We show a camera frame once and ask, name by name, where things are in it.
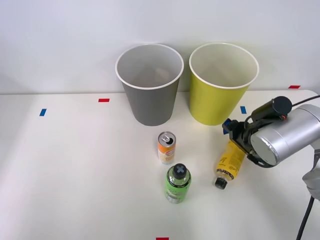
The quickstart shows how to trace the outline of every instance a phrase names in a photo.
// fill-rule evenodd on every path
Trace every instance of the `plastic bottle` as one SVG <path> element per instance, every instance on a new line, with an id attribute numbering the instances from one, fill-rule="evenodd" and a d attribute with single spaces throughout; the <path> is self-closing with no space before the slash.
<path id="1" fill-rule="evenodd" d="M 189 190 L 191 174 L 185 165 L 178 163 L 169 168 L 165 178 L 165 197 L 173 204 L 181 203 Z"/>
<path id="2" fill-rule="evenodd" d="M 228 181 L 235 179 L 245 159 L 245 153 L 231 140 L 229 140 L 225 152 L 215 168 L 217 179 L 215 186 L 218 189 L 225 189 Z"/>

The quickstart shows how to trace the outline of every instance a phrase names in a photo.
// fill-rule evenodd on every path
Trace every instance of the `white table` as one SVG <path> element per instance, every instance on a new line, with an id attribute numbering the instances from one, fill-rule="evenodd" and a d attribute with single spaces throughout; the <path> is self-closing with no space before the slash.
<path id="1" fill-rule="evenodd" d="M 248 91 L 230 118 L 243 121 L 281 95 L 296 103 L 316 94 Z M 296 239 L 310 199 L 302 176 L 312 167 L 313 149 L 270 169 L 245 160 L 219 190 L 213 167 L 228 136 L 221 126 L 194 120 L 187 98 L 178 93 L 171 119 L 147 127 L 134 119 L 123 93 L 1 95 L 0 240 Z M 320 106 L 319 99 L 309 103 Z M 157 157 L 163 131 L 176 135 L 174 162 L 192 175 L 180 204 L 164 197 L 169 166 Z M 319 238 L 315 201 L 302 239 Z"/>

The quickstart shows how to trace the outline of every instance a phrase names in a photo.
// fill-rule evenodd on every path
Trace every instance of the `blue tape marker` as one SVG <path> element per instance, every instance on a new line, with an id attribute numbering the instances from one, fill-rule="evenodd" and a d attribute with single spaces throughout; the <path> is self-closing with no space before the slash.
<path id="1" fill-rule="evenodd" d="M 40 117 L 43 117 L 45 114 L 46 114 L 46 111 L 47 111 L 47 109 L 46 108 L 43 108 L 42 110 L 41 110 L 41 112 L 40 112 Z"/>
<path id="2" fill-rule="evenodd" d="M 246 107 L 245 107 L 245 106 L 240 106 L 240 109 L 241 109 L 241 113 L 242 113 L 242 114 L 247 114 L 247 111 L 246 111 Z"/>

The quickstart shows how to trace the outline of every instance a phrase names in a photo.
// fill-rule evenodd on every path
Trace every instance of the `white cup rim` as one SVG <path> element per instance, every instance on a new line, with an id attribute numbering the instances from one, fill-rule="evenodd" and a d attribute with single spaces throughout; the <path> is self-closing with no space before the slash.
<path id="1" fill-rule="evenodd" d="M 145 46 L 145 45 L 165 47 L 165 48 L 167 48 L 167 49 L 170 49 L 171 51 L 173 51 L 174 53 L 176 53 L 176 54 L 178 55 L 179 59 L 181 60 L 181 65 L 182 65 L 182 67 L 181 67 L 180 73 L 177 75 L 177 77 L 176 77 L 175 79 L 173 79 L 172 81 L 170 81 L 170 82 L 168 82 L 168 83 L 166 83 L 166 84 L 164 84 L 164 85 L 154 86 L 154 87 L 135 86 L 135 85 L 132 85 L 132 84 L 130 84 L 130 83 L 128 83 L 128 82 L 126 82 L 125 80 L 122 79 L 122 77 L 120 76 L 120 74 L 119 74 L 119 72 L 118 72 L 118 63 L 119 63 L 121 57 L 122 57 L 124 54 L 126 54 L 127 52 L 129 52 L 130 50 L 135 49 L 135 48 L 138 48 L 138 47 L 141 47 L 141 46 Z M 162 89 L 162 88 L 164 88 L 164 87 L 166 87 L 166 86 L 169 86 L 169 85 L 173 84 L 175 81 L 177 81 L 177 80 L 181 77 L 181 75 L 182 75 L 182 73 L 183 73 L 183 71 L 184 71 L 184 68 L 185 68 L 185 63 L 184 63 L 184 60 L 183 60 L 182 56 L 180 55 L 180 53 L 179 53 L 178 51 L 176 51 L 175 49 L 173 49 L 172 47 L 169 47 L 169 46 L 167 46 L 167 45 L 163 45 L 163 44 L 160 44 L 160 43 L 144 43 L 144 44 L 139 44 L 139 45 L 135 45 L 135 46 L 133 46 L 133 47 L 130 47 L 129 49 L 127 49 L 126 51 L 124 51 L 124 52 L 118 57 L 118 59 L 117 59 L 116 62 L 115 62 L 115 74 L 116 74 L 116 76 L 121 80 L 121 82 L 123 82 L 125 85 L 128 85 L 128 86 L 131 87 L 131 88 L 140 89 L 140 90 L 155 90 L 155 89 Z"/>
<path id="2" fill-rule="evenodd" d="M 209 46 L 209 45 L 217 45 L 217 44 L 223 44 L 223 45 L 233 46 L 233 47 L 236 47 L 236 48 L 238 48 L 238 49 L 241 49 L 241 50 L 243 50 L 244 52 L 246 52 L 247 54 L 249 54 L 249 55 L 253 58 L 253 60 L 254 60 L 254 62 L 255 62 L 255 64 L 256 64 L 256 68 L 257 68 L 257 69 L 256 69 L 256 75 L 255 75 L 255 77 L 254 77 L 250 82 L 248 82 L 248 83 L 246 83 L 246 84 L 244 84 L 244 85 L 240 85 L 240 86 L 219 86 L 219 85 L 215 85 L 215 84 L 212 84 L 212 83 L 204 80 L 204 79 L 201 78 L 198 74 L 196 74 L 196 72 L 194 71 L 194 69 L 193 69 L 193 67 L 192 67 L 192 64 L 191 64 L 192 57 L 193 57 L 193 55 L 195 54 L 195 52 L 198 51 L 199 49 L 203 48 L 203 47 L 206 47 L 206 46 Z M 191 53 L 191 55 L 190 55 L 190 58 L 189 58 L 189 66 L 190 66 L 190 69 L 191 69 L 192 73 L 193 73 L 199 80 L 201 80 L 201 81 L 202 81 L 203 83 L 205 83 L 205 84 L 208 84 L 208 85 L 210 85 L 210 86 L 212 86 L 212 87 L 219 88 L 219 89 L 242 89 L 242 88 L 244 88 L 244 87 L 246 87 L 246 86 L 249 86 L 251 83 L 253 83 L 253 82 L 256 80 L 257 76 L 259 75 L 259 71 L 260 71 L 259 63 L 258 63 L 257 59 L 255 58 L 255 56 L 252 55 L 251 52 L 249 52 L 248 50 L 244 49 L 243 47 L 237 46 L 237 45 L 232 44 L 232 43 L 227 43 L 227 42 L 210 42 L 210 43 L 207 43 L 207 44 L 204 44 L 204 45 L 201 45 L 201 46 L 197 47 L 197 48 Z"/>

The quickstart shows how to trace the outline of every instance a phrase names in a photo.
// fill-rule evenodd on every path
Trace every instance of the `paper cup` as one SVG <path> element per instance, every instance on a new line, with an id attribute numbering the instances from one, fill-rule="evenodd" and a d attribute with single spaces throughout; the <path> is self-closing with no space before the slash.
<path id="1" fill-rule="evenodd" d="M 135 46 L 118 58 L 115 72 L 136 120 L 157 126 L 170 119 L 183 70 L 181 55 L 162 44 Z"/>
<path id="2" fill-rule="evenodd" d="M 230 43 L 209 43 L 190 56 L 190 112 L 205 125 L 222 124 L 259 74 L 256 58 Z"/>

